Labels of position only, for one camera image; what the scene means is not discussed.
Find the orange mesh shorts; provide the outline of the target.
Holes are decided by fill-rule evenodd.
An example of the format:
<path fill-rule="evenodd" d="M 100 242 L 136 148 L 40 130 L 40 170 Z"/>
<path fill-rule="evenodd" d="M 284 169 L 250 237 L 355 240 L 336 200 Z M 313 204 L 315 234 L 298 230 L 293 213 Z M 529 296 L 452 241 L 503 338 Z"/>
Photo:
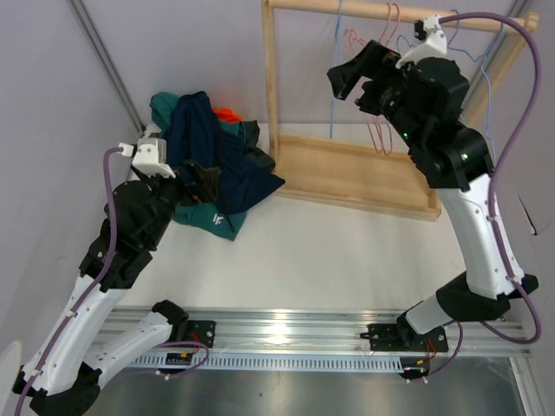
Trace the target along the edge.
<path fill-rule="evenodd" d="M 226 123 L 238 123 L 243 120 L 240 115 L 235 113 L 229 107 L 213 107 L 212 111 L 216 114 L 219 121 Z"/>

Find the navy blue shorts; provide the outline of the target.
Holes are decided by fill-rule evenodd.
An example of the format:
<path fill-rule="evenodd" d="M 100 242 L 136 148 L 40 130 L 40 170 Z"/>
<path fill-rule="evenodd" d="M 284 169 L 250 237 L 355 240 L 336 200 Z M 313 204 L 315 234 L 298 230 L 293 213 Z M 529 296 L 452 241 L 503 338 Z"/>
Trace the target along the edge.
<path fill-rule="evenodd" d="M 246 159 L 244 142 L 220 125 L 203 91 L 177 100 L 164 139 L 168 165 L 178 167 L 193 160 L 204 169 L 220 170 L 215 205 L 227 214 L 250 210 L 285 184 Z"/>

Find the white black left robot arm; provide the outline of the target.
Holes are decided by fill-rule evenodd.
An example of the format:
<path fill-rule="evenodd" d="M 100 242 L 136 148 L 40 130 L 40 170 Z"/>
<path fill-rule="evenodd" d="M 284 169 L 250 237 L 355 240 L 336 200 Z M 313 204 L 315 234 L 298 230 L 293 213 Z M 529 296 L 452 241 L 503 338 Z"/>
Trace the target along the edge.
<path fill-rule="evenodd" d="M 128 364 L 157 347 L 194 354 L 209 345 L 192 335 L 189 314 L 163 300 L 134 327 L 99 347 L 93 342 L 114 307 L 152 261 L 181 205 L 212 202 L 220 170 L 194 161 L 164 177 L 135 169 L 136 180 L 108 187 L 106 218 L 79 266 L 74 289 L 48 339 L 22 365 L 12 387 L 15 413 L 83 415 Z"/>

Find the pink hanger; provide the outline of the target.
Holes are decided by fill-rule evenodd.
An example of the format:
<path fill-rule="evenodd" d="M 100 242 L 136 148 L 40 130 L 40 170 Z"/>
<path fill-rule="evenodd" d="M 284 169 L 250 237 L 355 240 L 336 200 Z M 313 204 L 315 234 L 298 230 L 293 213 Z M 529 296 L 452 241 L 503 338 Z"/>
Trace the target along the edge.
<path fill-rule="evenodd" d="M 347 28 L 343 33 L 344 40 L 351 55 L 355 55 L 355 46 L 364 47 L 367 42 L 352 28 Z M 393 151 L 393 134 L 389 124 L 382 124 L 377 116 L 370 119 L 364 117 L 374 150 L 378 154 L 389 156 Z"/>
<path fill-rule="evenodd" d="M 386 3 L 388 8 L 387 22 L 382 30 L 379 41 L 388 46 L 402 22 L 402 8 L 398 3 Z"/>

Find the black shorts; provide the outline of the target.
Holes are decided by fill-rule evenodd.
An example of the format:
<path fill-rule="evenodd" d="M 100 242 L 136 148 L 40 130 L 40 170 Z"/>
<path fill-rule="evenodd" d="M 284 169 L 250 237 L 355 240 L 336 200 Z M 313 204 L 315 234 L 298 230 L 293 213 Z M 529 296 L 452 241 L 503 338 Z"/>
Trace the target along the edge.
<path fill-rule="evenodd" d="M 260 128 L 255 120 L 244 121 L 245 145 L 244 156 L 253 165 L 265 172 L 272 173 L 275 168 L 275 160 L 258 146 Z"/>

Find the teal green shorts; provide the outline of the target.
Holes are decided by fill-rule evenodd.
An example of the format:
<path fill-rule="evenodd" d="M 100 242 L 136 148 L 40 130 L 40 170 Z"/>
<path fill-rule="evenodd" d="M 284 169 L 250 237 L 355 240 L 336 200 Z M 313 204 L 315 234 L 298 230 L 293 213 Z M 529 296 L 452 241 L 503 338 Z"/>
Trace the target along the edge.
<path fill-rule="evenodd" d="M 170 127 L 171 114 L 176 108 L 178 100 L 179 96 L 168 92 L 159 92 L 151 97 L 151 118 L 153 123 L 160 129 L 161 135 Z M 242 121 L 238 123 L 220 121 L 220 125 L 226 131 L 236 135 L 243 129 Z M 200 228 L 212 233 L 216 237 L 234 241 L 246 217 L 246 211 L 227 215 L 214 204 L 201 204 L 181 206 L 176 211 L 173 220 L 178 224 Z"/>

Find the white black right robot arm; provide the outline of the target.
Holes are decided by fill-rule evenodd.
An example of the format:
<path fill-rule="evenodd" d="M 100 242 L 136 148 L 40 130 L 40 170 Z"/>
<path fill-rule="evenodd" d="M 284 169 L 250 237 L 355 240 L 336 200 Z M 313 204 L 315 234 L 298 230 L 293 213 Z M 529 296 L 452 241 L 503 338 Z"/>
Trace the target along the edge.
<path fill-rule="evenodd" d="M 493 188 L 494 166 L 484 137 L 460 121 L 468 90 L 458 65 L 445 57 L 406 58 L 370 42 L 354 58 L 330 68 L 332 94 L 384 117 L 447 211 L 465 269 L 430 297 L 398 316 L 395 337 L 418 348 L 451 322 L 489 326 L 539 286 L 514 259 Z"/>

